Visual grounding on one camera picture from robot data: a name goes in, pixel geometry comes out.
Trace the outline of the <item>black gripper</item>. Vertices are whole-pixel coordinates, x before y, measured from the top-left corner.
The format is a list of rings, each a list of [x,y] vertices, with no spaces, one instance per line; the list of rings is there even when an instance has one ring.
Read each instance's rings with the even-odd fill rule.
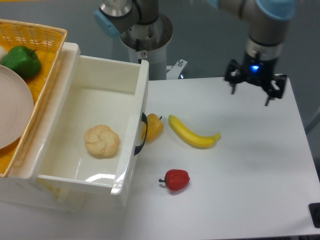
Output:
[[[230,60],[225,71],[224,80],[230,84],[231,94],[235,94],[237,84],[247,82],[261,87],[267,94],[265,106],[269,105],[271,99],[281,99],[288,76],[274,74],[277,61],[278,58],[262,59],[260,52],[255,53],[253,56],[246,52],[242,63],[235,59]]]

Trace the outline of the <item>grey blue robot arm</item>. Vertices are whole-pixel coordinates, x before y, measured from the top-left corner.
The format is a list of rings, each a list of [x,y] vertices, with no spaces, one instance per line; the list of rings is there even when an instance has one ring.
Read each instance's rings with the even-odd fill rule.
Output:
[[[209,4],[247,22],[250,27],[243,61],[232,59],[226,68],[224,80],[233,89],[246,82],[261,87],[268,100],[281,99],[288,77],[275,74],[274,68],[295,14],[295,2],[211,0]],[[133,52],[133,62],[146,59],[152,66],[157,65],[160,58],[152,58],[151,52],[165,49],[173,36],[173,25],[159,12],[156,0],[104,0],[93,15],[108,36],[120,38]]]

